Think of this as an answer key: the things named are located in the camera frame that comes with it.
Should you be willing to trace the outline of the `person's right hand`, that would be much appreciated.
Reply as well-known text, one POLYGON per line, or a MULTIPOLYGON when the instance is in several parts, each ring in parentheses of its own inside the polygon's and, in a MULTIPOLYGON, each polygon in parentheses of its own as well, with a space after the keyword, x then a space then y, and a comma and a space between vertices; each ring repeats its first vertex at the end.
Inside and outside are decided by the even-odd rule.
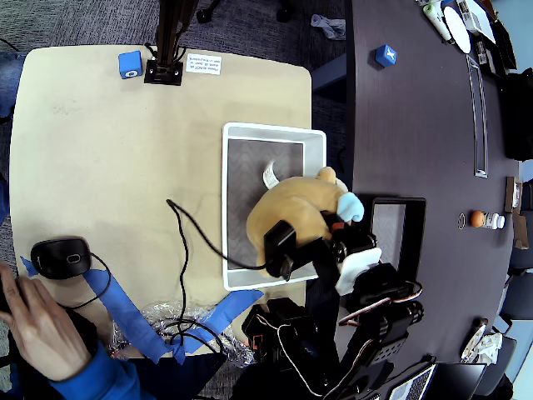
POLYGON ((80 373, 91 361, 66 311, 41 281, 20 277, 1 264, 2 291, 9 307, 1 313, 22 356, 46 378, 61 382, 80 373))

